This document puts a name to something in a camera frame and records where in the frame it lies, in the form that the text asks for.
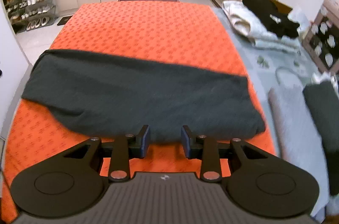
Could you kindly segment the dark grey sweatpants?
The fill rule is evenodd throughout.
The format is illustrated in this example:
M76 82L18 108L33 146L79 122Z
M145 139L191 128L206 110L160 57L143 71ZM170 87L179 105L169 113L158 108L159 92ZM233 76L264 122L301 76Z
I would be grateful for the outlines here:
M248 86L244 76L185 65L47 50L22 97L87 136L113 138L149 125L152 141L174 142L187 125L196 134L230 140L265 131Z

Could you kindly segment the light grey folded garment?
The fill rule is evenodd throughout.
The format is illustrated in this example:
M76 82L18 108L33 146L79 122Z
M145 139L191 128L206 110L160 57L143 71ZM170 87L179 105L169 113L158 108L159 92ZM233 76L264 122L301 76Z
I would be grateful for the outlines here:
M282 159L307 171L316 179L320 193L311 212L325 216L329 202L329 178L322 140L311 117L302 89L275 87L268 91Z

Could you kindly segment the metal shoe rack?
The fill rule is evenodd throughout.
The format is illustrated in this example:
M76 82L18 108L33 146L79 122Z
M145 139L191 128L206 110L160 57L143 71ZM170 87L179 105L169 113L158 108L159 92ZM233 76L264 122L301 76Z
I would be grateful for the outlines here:
M3 0L14 33L32 31L54 24L54 0Z

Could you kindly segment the white folded padded jacket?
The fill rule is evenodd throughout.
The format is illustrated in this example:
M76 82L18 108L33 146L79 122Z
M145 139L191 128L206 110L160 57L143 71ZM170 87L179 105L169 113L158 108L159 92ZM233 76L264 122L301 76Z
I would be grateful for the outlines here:
M232 28L239 35L247 38L255 48L292 54L300 52L301 45L298 38L291 39L287 36L280 38L268 31L256 15L241 1L225 0L222 2L221 8Z

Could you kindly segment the black floor mat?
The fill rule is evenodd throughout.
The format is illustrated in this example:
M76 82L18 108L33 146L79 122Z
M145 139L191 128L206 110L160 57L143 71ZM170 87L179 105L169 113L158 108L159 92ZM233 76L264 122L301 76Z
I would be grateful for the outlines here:
M57 26L63 26L65 25L70 19L72 18L71 16L64 16L60 19L60 21L57 23Z

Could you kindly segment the orange floral table mat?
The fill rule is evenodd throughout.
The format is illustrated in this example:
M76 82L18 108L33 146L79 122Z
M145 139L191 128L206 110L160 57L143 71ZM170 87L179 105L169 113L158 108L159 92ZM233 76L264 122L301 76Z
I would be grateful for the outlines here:
M71 49L248 76L235 38L207 5L164 1L84 4L52 49ZM85 141L38 103L21 100L7 138L8 183L24 169Z

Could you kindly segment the dark grey folded garment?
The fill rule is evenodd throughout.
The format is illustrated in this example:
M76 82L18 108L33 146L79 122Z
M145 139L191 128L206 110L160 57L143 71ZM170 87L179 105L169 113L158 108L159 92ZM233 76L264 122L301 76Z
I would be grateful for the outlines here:
M338 195L338 96L330 81L307 85L303 96L322 138L330 194Z

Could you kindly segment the black folded clothes stack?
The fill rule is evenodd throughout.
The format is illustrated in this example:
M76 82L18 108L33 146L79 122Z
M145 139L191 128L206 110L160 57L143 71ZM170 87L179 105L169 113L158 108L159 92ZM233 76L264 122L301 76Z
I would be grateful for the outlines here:
M277 37L287 36L295 39L299 36L300 24L291 21L287 14L280 12L271 0L242 0L242 3Z

